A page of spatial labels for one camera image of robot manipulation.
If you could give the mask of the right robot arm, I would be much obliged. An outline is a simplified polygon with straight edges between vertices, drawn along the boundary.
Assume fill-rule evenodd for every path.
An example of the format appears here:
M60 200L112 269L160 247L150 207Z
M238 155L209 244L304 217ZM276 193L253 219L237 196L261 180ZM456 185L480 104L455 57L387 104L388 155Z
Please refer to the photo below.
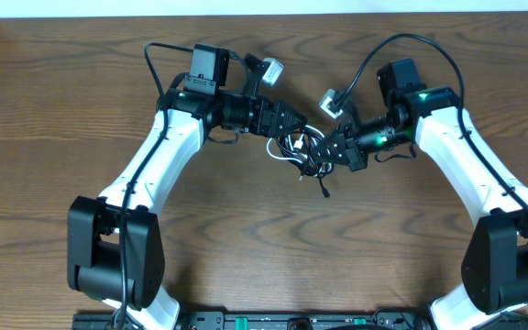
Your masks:
M388 112L365 122L344 91L327 91L320 108L347 119L316 147L313 158L359 171L367 168L370 155L401 144L426 153L466 207L474 232L461 264L461 284L432 302L416 327L516 325L520 318L514 310L528 305L528 188L476 131L459 96L449 87L427 87L413 60L388 63L377 79Z

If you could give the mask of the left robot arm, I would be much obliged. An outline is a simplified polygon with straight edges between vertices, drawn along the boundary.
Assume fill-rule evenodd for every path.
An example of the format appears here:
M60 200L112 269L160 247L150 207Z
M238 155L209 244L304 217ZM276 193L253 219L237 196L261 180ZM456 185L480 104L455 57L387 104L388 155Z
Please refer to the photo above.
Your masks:
M148 136L123 172L95 198L68 211L67 281L71 289L114 307L104 329L172 329L180 311L162 284L160 214L174 183L215 127L277 138L307 119L259 93L283 65L274 58L197 44L191 68L159 97Z

